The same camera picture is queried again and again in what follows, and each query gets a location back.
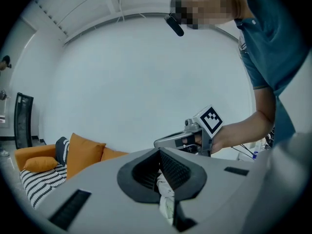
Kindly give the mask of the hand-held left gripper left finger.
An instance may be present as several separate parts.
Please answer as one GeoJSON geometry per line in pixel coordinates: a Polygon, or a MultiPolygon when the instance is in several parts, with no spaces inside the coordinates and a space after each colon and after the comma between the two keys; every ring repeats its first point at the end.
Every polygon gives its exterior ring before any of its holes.
{"type": "Polygon", "coordinates": [[[121,190],[138,203],[159,203],[156,180],[160,170],[160,151],[155,148],[123,165],[117,173],[121,190]]]}

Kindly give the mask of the person's right hand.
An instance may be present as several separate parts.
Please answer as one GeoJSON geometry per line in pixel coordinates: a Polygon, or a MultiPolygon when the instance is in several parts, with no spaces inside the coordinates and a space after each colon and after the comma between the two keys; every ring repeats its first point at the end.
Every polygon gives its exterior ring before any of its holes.
{"type": "Polygon", "coordinates": [[[202,145],[202,135],[194,134],[182,139],[184,145],[202,145]]]}

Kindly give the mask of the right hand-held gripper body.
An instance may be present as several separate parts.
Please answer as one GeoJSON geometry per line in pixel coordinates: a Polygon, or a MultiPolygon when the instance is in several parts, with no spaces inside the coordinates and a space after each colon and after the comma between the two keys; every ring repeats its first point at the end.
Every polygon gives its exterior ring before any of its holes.
{"type": "Polygon", "coordinates": [[[223,120],[211,105],[184,121],[184,130],[154,141],[156,148],[174,148],[187,153],[211,156],[213,138],[221,129],[223,120]],[[190,135],[201,134],[202,145],[184,145],[182,139],[190,135]]]}

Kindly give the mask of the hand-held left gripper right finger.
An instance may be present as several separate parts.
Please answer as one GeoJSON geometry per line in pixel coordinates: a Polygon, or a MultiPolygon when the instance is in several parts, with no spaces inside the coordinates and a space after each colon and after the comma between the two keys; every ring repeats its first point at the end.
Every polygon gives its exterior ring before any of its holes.
{"type": "Polygon", "coordinates": [[[160,170],[175,193],[176,201],[195,198],[207,181],[203,167],[172,151],[159,148],[160,170]]]}

